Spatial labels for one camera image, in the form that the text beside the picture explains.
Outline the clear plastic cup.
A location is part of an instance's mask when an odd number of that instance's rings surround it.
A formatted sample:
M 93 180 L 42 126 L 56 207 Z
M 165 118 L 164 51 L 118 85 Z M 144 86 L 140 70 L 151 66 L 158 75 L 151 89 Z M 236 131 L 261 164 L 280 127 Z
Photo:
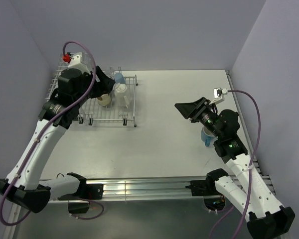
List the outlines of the clear plastic cup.
M 105 70 L 105 74 L 111 78 L 111 79 L 115 79 L 114 78 L 114 75 L 115 75 L 116 71 L 114 70 L 114 68 L 112 66 L 108 67 L 106 70 Z

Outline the light blue plastic cup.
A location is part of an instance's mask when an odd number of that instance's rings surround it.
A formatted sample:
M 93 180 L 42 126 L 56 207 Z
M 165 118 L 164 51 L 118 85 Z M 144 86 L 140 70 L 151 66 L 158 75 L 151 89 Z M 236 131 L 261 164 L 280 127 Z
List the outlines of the light blue plastic cup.
M 122 75 L 122 73 L 117 72 L 114 74 L 114 80 L 116 82 L 116 84 L 126 84 L 126 80 L 124 78 L 124 76 Z

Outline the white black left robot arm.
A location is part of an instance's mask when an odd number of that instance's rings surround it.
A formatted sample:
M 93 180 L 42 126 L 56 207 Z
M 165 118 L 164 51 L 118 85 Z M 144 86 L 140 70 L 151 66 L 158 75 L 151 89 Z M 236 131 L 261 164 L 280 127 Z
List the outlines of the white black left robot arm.
M 57 84 L 42 107 L 35 132 L 21 159 L 0 179 L 0 194 L 33 213 L 39 213 L 56 198 L 85 197 L 86 178 L 79 174 L 67 173 L 47 181 L 41 181 L 40 177 L 56 144 L 77 120 L 82 105 L 88 99 L 110 93 L 115 81 L 95 66 L 89 73 L 67 68 L 61 72 Z

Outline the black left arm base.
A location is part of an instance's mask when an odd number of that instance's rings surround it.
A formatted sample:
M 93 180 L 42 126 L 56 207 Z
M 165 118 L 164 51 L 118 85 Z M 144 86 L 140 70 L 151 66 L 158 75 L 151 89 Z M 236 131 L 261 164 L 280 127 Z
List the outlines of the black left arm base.
M 103 189 L 103 184 L 87 184 L 85 189 L 83 189 L 77 195 L 67 194 L 57 199 L 60 201 L 79 199 L 100 200 L 103 197 Z

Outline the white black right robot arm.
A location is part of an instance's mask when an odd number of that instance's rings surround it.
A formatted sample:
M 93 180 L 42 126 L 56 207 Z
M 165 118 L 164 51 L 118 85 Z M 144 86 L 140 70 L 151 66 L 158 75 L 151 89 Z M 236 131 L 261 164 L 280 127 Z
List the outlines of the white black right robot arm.
M 200 190 L 229 199 L 242 214 L 254 239 L 274 239 L 287 233 L 295 213 L 274 196 L 251 162 L 247 148 L 237 135 L 239 114 L 228 109 L 217 114 L 212 111 L 210 100 L 204 97 L 174 106 L 185 119 L 203 124 L 216 137 L 213 145 L 217 155 L 241 184 L 238 187 L 229 174 L 219 168 L 206 175 Z

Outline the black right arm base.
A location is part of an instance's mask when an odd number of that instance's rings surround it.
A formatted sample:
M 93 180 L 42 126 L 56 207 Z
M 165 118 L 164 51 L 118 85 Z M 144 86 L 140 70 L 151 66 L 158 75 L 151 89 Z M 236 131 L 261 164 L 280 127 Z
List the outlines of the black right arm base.
M 228 176 L 223 176 L 218 179 L 207 177 L 204 180 L 192 180 L 190 184 L 185 186 L 191 190 L 191 195 L 195 196 L 220 196 L 229 192 L 236 186 L 235 182 Z

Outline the stainless steel cup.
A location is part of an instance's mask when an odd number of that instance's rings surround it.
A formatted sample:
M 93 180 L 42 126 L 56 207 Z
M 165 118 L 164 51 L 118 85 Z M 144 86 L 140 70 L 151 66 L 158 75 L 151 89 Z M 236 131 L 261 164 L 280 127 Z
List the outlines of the stainless steel cup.
M 111 103 L 111 101 L 112 101 L 112 99 L 109 94 L 103 94 L 97 98 L 98 104 L 101 105 L 102 107 L 106 107 L 107 105 L 109 105 Z

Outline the blue white ceramic mug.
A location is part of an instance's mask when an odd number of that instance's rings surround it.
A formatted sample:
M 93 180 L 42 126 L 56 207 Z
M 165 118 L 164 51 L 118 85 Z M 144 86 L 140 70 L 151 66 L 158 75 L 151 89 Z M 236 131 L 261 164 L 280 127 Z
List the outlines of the blue white ceramic mug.
M 215 139 L 215 136 L 205 126 L 201 130 L 201 140 L 206 147 L 211 145 L 211 142 Z

